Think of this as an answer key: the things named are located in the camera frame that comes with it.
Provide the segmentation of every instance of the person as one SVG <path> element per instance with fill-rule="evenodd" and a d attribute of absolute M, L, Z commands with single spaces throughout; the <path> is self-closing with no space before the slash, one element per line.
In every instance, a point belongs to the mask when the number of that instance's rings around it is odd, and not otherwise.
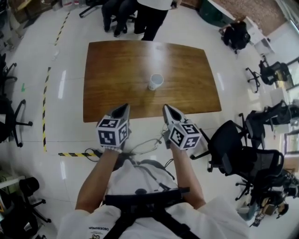
<path fill-rule="evenodd" d="M 121 160 L 118 151 L 106 148 L 79 191 L 75 211 L 63 217 L 57 239 L 92 238 L 93 234 L 99 235 L 100 239 L 248 238 L 248 225 L 229 203 L 221 197 L 206 203 L 187 152 L 173 143 L 170 147 L 177 184 L 159 162 L 136 162 L 129 158 Z M 183 196 L 184 202 L 166 208 L 166 214 L 170 214 L 195 237 L 187 237 L 184 233 L 176 236 L 166 226 L 149 217 L 137 218 L 131 226 L 123 228 L 125 231 L 120 236 L 108 237 L 114 225 L 122 226 L 119 220 L 124 215 L 117 207 L 104 203 L 100 206 L 108 195 L 157 193 L 162 186 L 170 189 L 190 188 L 190 192 Z"/>
<path fill-rule="evenodd" d="M 102 14 L 104 19 L 104 31 L 110 30 L 111 16 L 116 14 L 117 25 L 114 31 L 114 36 L 119 37 L 122 30 L 127 24 L 127 20 L 131 14 L 136 11 L 137 1 L 136 0 L 108 0 L 102 6 Z"/>
<path fill-rule="evenodd" d="M 236 20 L 219 30 L 221 33 L 224 32 L 223 42 L 225 45 L 229 45 L 231 41 L 231 47 L 233 49 L 243 49 L 248 43 L 248 40 L 245 39 L 248 35 L 246 29 L 246 23 L 244 21 Z"/>
<path fill-rule="evenodd" d="M 182 0 L 137 0 L 138 13 L 134 33 L 144 34 L 143 41 L 153 41 L 169 9 L 177 8 Z"/>

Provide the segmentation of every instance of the black pants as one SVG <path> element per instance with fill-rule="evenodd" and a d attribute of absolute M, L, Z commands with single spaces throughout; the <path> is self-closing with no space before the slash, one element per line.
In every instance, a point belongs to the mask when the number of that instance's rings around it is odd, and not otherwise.
<path fill-rule="evenodd" d="M 235 44 L 236 44 L 237 39 L 235 37 L 235 31 L 231 27 L 226 28 L 224 36 L 223 36 L 224 44 L 226 44 L 227 46 L 229 44 L 229 40 L 232 42 L 231 47 L 235 49 Z"/>
<path fill-rule="evenodd" d="M 137 9 L 136 0 L 108 0 L 102 6 L 102 13 L 104 19 L 104 26 L 109 27 L 111 24 L 111 16 L 117 17 L 117 31 L 122 31 L 131 14 Z"/>
<path fill-rule="evenodd" d="M 143 41 L 153 41 L 160 26 L 163 24 L 168 10 L 157 10 L 138 4 L 138 14 L 135 21 L 135 33 L 144 32 Z"/>

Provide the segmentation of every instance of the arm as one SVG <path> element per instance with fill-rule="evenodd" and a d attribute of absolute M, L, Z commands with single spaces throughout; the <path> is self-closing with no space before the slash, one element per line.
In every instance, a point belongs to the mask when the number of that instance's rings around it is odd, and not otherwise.
<path fill-rule="evenodd" d="M 190 187 L 190 192 L 184 199 L 194 209 L 198 209 L 206 204 L 200 183 L 192 169 L 190 159 L 185 150 L 180 150 L 171 143 L 173 161 L 179 187 Z"/>
<path fill-rule="evenodd" d="M 105 150 L 80 189 L 76 210 L 93 213 L 100 206 L 118 154 L 114 150 Z"/>

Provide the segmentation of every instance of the white sleeve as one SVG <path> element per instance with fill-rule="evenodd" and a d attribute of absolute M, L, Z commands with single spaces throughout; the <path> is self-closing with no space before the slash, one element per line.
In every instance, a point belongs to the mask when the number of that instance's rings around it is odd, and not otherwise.
<path fill-rule="evenodd" d="M 213 218 L 227 238 L 249 238 L 249 227 L 224 198 L 217 197 L 198 209 Z"/>
<path fill-rule="evenodd" d="M 77 228 L 88 215 L 90 215 L 90 213 L 84 210 L 75 210 L 65 215 L 61 220 L 57 239 L 70 238 L 74 229 Z"/>

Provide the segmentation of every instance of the harness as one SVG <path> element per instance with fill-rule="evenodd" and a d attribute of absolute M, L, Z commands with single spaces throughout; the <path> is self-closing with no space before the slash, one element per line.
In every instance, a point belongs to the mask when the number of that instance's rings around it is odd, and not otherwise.
<path fill-rule="evenodd" d="M 157 193 L 138 189 L 136 195 L 106 195 L 105 204 L 121 210 L 121 216 L 105 239 L 117 239 L 138 218 L 154 218 L 182 239 L 199 239 L 190 227 L 174 219 L 165 208 L 184 202 L 182 195 L 189 188 L 177 188 Z"/>

